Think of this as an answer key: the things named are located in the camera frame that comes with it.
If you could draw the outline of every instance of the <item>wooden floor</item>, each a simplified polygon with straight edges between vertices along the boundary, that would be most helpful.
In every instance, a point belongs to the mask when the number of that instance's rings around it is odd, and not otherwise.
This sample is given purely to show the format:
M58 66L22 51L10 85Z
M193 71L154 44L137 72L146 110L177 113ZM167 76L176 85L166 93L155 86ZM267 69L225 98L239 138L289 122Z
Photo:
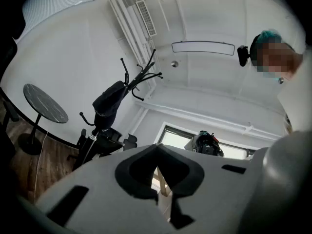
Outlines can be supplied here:
M0 97L0 122L3 122L4 115L3 98ZM6 132L16 150L10 163L10 168L16 178L16 190L34 203L49 187L72 171L75 160L71 158L68 161L67 157L69 154L77 155L78 150L46 137L38 166L36 196L34 197L39 155L32 156L25 153L17 143L20 134L31 133L31 130L32 125L20 117L18 122L9 120ZM36 137L43 143L45 134L37 130Z

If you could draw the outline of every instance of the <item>table base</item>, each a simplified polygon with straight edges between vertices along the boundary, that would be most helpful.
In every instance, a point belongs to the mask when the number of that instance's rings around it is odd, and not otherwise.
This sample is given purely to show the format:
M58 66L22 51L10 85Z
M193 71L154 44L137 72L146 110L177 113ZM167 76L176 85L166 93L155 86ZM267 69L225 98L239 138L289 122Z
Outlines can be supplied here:
M33 144L31 143L30 134L21 134L18 143L22 150L30 155L38 155L42 149L42 144L36 137L33 139Z

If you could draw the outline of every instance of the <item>window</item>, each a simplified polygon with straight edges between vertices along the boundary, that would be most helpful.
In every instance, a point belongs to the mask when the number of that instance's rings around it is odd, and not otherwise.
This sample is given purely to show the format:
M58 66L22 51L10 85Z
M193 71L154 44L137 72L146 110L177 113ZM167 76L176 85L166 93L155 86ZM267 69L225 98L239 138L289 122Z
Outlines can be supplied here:
M184 146L194 136L194 134L190 134L170 126L165 126L158 143L184 149ZM245 159L246 157L254 154L254 150L240 148L222 142L219 142L219 146L224 153L224 157L226 158Z

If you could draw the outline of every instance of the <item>vent grille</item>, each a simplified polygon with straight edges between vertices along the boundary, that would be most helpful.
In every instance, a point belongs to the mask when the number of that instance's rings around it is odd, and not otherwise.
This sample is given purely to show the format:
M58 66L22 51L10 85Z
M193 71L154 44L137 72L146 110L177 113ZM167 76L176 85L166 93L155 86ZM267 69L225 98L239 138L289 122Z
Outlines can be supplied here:
M153 20L151 18L150 12L148 11L146 7L146 3L144 0L136 2L137 8L142 16L142 19L144 21L145 27L148 31L148 34L150 37L156 36L157 32L153 23Z

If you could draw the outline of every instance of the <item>table leg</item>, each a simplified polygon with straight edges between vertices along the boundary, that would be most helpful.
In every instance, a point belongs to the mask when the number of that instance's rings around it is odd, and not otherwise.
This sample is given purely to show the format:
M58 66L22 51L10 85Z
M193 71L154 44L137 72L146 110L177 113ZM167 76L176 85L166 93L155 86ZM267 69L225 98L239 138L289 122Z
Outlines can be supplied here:
M30 155L38 155L42 149L41 142L35 136L40 118L41 115L38 115L31 134L21 134L18 138L19 146Z

